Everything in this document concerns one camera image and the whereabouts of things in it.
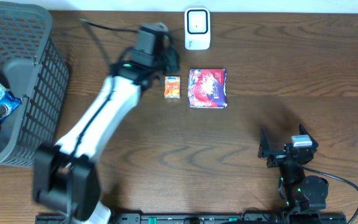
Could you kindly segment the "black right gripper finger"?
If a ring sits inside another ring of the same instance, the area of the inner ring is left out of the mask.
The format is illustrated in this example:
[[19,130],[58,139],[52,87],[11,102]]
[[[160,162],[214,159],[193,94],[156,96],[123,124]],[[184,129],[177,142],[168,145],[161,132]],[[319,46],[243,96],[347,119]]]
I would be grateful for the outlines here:
[[300,135],[306,135],[310,138],[310,140],[313,142],[313,137],[309,134],[309,132],[306,130],[306,128],[300,123],[299,124],[299,133]]
[[270,144],[264,129],[261,130],[260,144],[258,150],[258,158],[266,158],[270,156]]

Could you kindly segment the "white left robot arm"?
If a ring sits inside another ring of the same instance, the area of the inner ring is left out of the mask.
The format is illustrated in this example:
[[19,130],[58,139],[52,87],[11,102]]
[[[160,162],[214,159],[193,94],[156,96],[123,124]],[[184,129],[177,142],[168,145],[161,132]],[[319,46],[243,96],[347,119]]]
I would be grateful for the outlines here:
[[36,223],[108,223],[111,210],[100,201],[97,171],[115,130],[160,74],[179,71],[179,56],[165,24],[145,23],[135,46],[109,66],[101,91],[85,114],[54,145],[34,154],[32,198],[51,209]]

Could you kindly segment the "orange tissue pack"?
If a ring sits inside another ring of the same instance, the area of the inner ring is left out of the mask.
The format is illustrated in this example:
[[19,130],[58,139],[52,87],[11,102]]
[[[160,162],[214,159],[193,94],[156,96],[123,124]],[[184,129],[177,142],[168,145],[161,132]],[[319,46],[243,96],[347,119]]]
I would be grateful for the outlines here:
[[181,78],[174,76],[165,77],[165,98],[180,98]]

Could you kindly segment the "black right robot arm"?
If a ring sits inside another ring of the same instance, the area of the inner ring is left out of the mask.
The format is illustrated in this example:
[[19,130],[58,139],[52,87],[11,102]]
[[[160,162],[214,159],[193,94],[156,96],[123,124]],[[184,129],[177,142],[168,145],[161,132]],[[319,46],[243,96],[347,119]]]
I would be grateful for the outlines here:
[[305,175],[305,164],[314,159],[319,144],[303,125],[299,134],[283,149],[272,149],[265,131],[261,131],[259,158],[266,158],[268,168],[279,168],[279,193],[290,209],[297,212],[318,212],[326,208],[328,181],[316,175]]

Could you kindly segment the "red purple pad pack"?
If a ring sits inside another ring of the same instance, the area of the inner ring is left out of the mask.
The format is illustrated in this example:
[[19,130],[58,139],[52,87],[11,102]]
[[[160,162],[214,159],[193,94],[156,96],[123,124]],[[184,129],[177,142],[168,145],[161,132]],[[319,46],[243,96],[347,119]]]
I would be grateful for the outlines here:
[[190,108],[225,108],[226,70],[191,69],[188,77]]

